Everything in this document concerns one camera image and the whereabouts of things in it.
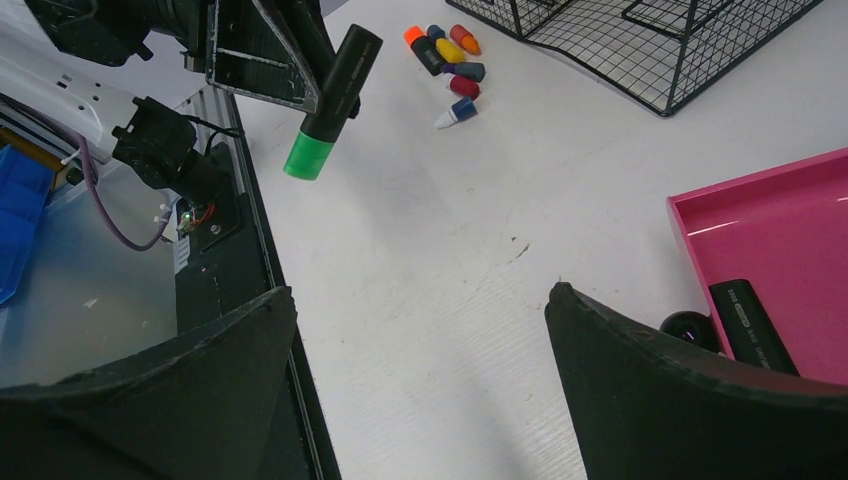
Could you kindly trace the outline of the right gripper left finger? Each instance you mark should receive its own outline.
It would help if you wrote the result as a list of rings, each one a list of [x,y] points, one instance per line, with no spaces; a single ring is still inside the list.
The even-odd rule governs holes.
[[[297,312],[278,287],[137,354],[1,392],[5,479],[253,479]]]

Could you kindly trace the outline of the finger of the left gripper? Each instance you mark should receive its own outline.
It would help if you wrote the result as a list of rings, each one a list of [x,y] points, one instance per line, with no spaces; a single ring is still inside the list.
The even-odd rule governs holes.
[[[311,73],[303,71],[288,58],[280,74],[282,102],[308,115],[317,115],[327,100],[320,93],[336,62],[336,51],[327,33],[319,1],[279,1],[278,10],[290,32],[291,42],[299,48],[296,58],[303,61]]]

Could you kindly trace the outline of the orange cap black marker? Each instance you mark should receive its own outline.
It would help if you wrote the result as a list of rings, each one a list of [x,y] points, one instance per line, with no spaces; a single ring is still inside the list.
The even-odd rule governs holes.
[[[404,32],[403,37],[408,48],[431,76],[438,76],[442,73],[445,59],[420,27],[409,27]]]

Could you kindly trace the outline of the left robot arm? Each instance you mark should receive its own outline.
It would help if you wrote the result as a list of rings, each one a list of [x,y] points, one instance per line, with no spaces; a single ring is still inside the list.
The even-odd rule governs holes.
[[[62,66],[33,47],[106,67],[149,60],[157,32],[183,48],[184,66],[225,91],[302,111],[287,160],[291,176],[312,180],[359,95],[381,39],[351,25],[331,44],[316,1],[5,1],[1,5],[1,91],[74,130],[131,167],[149,187],[194,205],[214,202],[227,180],[196,150],[196,122],[157,100],[137,97]]]

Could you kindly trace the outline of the green cap black marker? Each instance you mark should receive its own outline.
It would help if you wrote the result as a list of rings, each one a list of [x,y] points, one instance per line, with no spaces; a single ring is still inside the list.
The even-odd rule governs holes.
[[[349,27],[322,87],[323,106],[305,117],[284,165],[301,180],[318,178],[340,133],[350,118],[383,40],[366,28]]]

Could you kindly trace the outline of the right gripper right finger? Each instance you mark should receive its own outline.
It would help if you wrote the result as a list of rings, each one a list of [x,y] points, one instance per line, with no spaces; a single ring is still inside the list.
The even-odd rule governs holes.
[[[757,368],[555,284],[544,310],[591,479],[843,479],[847,389]]]

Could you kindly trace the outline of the black pink drawer unit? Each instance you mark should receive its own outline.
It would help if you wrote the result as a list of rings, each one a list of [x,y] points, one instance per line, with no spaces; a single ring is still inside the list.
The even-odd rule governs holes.
[[[798,376],[845,385],[846,150],[678,194],[667,206],[720,350],[735,359],[709,287],[747,279]]]

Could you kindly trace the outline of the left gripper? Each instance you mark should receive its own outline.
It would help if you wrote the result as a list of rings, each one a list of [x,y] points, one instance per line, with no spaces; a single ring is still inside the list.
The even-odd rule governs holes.
[[[119,67],[153,57],[149,33],[184,47],[184,68],[202,70],[208,84],[307,114],[322,94],[288,21],[295,1],[28,1],[26,6],[57,49]]]

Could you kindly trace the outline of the black blue marker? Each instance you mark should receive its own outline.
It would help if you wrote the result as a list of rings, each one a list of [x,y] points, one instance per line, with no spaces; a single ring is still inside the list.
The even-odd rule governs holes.
[[[713,284],[710,296],[737,361],[798,376],[799,371],[747,279]]]

